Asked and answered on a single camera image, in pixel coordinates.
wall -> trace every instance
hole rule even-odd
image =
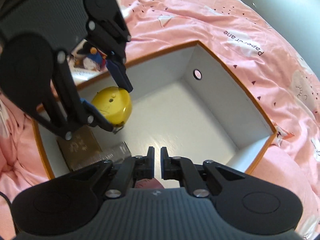
[[[242,1],[286,38],[320,78],[320,0]]]

black cable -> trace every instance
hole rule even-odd
[[[11,214],[11,217],[12,217],[12,212],[11,212],[11,207],[12,207],[12,204],[9,200],[9,198],[0,191],[0,196],[4,198],[4,200],[7,202],[8,206],[9,206],[9,209],[10,209],[10,214]],[[12,222],[13,222],[13,226],[14,226],[14,231],[16,232],[16,235],[18,235],[18,233],[20,232],[16,223],[13,221],[13,218],[12,218]]]

yellow object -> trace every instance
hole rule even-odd
[[[124,126],[132,112],[129,93],[118,87],[107,87],[101,90],[91,103],[115,127]]]
[[[90,53],[91,54],[96,54],[98,51],[97,51],[97,49],[95,48],[95,47],[91,47],[91,49],[90,49]]]

pink blanket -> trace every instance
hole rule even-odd
[[[304,212],[297,232],[304,239],[315,238],[320,221],[320,83],[300,55],[239,0],[118,3],[132,35],[128,60],[200,40],[249,88],[278,129],[274,145],[253,175],[299,196]],[[24,188],[46,180],[46,175],[30,120],[2,100],[0,190],[12,200]],[[10,217],[0,204],[0,235],[9,239],[13,229],[5,228]]]

screw hole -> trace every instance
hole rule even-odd
[[[201,80],[202,79],[202,74],[199,70],[195,69],[193,71],[193,76],[196,80]]]

